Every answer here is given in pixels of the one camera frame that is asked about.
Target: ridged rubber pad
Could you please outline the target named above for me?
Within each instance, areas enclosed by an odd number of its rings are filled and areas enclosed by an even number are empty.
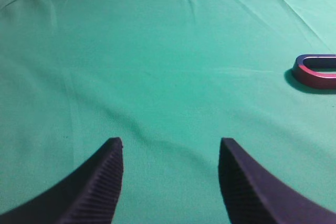
[[[286,186],[232,138],[223,138],[219,182],[232,224],[332,224],[336,214]]]
[[[1,215],[0,223],[110,224],[122,175],[122,142],[111,138],[54,187]]]

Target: green cloth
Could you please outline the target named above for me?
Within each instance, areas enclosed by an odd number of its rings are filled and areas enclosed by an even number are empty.
[[[336,211],[334,94],[287,72],[298,55],[336,52],[336,0],[1,4],[0,212],[113,136],[125,168],[115,224],[229,224],[223,136]]]

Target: u-shaped magnet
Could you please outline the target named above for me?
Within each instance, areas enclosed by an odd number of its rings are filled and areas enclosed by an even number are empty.
[[[315,89],[336,89],[336,74],[319,73],[312,69],[335,69],[336,55],[300,55],[292,68],[293,76]]]

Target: green tablecloth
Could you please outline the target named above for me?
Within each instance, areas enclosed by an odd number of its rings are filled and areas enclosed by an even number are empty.
[[[336,211],[336,101],[295,83],[336,52],[336,0],[1,0],[0,212],[124,143],[113,223],[225,223],[234,137]]]

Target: red magnet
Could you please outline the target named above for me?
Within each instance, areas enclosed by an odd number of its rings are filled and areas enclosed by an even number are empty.
[[[336,55],[300,55],[292,69],[302,84],[315,89],[336,89],[336,74],[319,73],[312,69],[335,69]]]

